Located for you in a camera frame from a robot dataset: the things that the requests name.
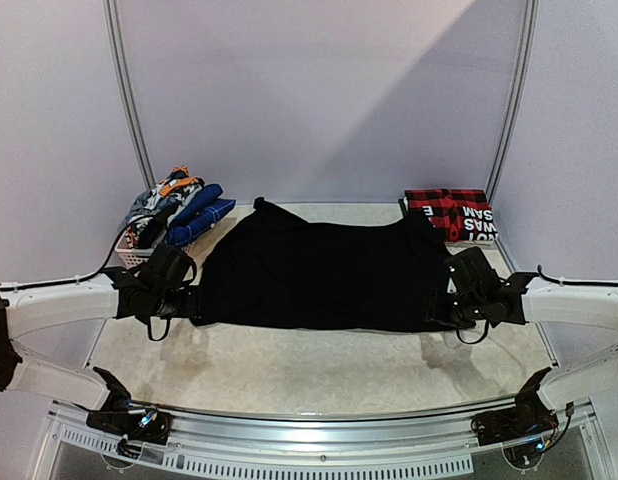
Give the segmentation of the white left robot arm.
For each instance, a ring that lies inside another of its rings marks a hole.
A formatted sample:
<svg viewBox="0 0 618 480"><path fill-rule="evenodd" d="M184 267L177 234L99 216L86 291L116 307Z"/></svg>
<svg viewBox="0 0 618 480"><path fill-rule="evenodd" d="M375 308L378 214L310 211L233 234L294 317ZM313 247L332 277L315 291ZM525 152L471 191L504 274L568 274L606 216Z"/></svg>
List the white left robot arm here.
<svg viewBox="0 0 618 480"><path fill-rule="evenodd" d="M137 426L130 394L110 372L61 365L19 343L36 331L98 319L170 322L197 275L193 258L159 244L130 269L99 271L51 282L0 284L0 392L24 391L97 411L117 434Z"/></svg>

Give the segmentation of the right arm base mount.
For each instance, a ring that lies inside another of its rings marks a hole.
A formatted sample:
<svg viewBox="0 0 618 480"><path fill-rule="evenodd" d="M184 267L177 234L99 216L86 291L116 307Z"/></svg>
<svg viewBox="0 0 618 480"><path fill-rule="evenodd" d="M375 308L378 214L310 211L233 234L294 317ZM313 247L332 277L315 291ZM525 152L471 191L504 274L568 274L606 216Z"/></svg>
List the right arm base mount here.
<svg viewBox="0 0 618 480"><path fill-rule="evenodd" d="M523 402L512 407L489 410L471 419L471 430L480 446L509 441L557 431L556 413L541 403Z"/></svg>

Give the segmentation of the black t-shirt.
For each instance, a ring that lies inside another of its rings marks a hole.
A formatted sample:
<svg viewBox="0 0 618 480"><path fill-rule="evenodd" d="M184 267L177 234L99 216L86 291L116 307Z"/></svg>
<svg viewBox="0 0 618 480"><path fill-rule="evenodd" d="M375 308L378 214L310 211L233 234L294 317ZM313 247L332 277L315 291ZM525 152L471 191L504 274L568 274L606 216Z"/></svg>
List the black t-shirt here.
<svg viewBox="0 0 618 480"><path fill-rule="evenodd" d="M214 247L186 316L305 330L438 332L423 316L430 288L447 292L442 236L421 212L383 226L309 222L258 198Z"/></svg>

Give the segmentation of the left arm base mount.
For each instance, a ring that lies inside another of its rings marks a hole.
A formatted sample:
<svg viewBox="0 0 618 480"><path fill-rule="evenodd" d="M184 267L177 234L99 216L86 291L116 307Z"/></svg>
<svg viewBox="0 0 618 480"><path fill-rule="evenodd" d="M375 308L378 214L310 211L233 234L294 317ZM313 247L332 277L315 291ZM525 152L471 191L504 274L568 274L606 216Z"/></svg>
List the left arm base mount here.
<svg viewBox="0 0 618 480"><path fill-rule="evenodd" d="M87 415L88 427L124 437L128 441L166 445L174 416L156 407L132 406L128 402L105 404Z"/></svg>

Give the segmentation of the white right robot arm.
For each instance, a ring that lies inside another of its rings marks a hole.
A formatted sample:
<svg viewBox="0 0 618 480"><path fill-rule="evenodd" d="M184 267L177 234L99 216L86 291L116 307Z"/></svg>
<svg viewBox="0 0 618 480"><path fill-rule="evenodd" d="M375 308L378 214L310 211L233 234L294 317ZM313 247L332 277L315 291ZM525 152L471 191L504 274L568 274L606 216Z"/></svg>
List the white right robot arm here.
<svg viewBox="0 0 618 480"><path fill-rule="evenodd" d="M479 341L501 324L556 323L618 334L618 280L552 278L538 267L500 278L484 253L471 247L444 260L447 318L456 331L482 323ZM506 427L526 436L568 403L618 387L618 342L563 367L535 373L519 390Z"/></svg>

